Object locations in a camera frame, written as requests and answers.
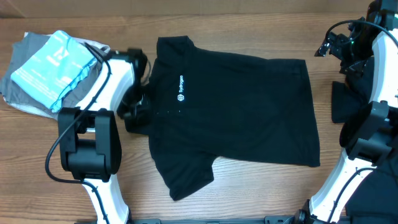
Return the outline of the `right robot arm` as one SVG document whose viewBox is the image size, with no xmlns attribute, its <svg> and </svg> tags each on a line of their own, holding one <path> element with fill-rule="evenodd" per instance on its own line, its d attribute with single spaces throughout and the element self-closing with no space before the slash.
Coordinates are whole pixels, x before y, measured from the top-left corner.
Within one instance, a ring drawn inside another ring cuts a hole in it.
<svg viewBox="0 0 398 224">
<path fill-rule="evenodd" d="M 265 223 L 338 223 L 361 182 L 397 152 L 397 1 L 373 1 L 365 18 L 346 23 L 350 35 L 328 29 L 315 55 L 334 55 L 342 74 L 357 77 L 372 60 L 368 102 L 343 125 L 339 160 L 321 189 L 295 215 Z"/>
</svg>

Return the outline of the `black polo shirt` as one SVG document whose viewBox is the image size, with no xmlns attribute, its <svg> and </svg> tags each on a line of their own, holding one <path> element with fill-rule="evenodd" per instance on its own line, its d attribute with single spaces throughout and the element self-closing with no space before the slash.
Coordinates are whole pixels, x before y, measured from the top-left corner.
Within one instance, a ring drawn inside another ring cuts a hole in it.
<svg viewBox="0 0 398 224">
<path fill-rule="evenodd" d="M 307 65 L 200 49 L 161 37 L 146 87 L 151 122 L 134 128 L 174 201 L 214 179 L 217 157 L 318 167 L 320 140 Z"/>
</svg>

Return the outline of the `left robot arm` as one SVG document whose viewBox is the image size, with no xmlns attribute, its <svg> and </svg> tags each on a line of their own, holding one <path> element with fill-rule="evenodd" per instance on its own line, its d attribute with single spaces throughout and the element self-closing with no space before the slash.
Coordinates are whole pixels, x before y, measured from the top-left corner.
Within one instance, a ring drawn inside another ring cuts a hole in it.
<svg viewBox="0 0 398 224">
<path fill-rule="evenodd" d="M 88 50 L 104 64 L 88 94 L 88 102 L 62 108 L 58 114 L 59 137 L 45 161 L 47 175 L 55 148 L 61 165 L 72 174 L 71 184 L 81 184 L 91 199 L 97 223 L 132 223 L 131 210 L 121 194 L 117 172 L 122 147 L 116 124 L 120 117 L 127 131 L 147 127 L 152 118 L 150 100 L 141 84 L 150 62 L 141 49 L 111 50 L 106 55 Z"/>
</svg>

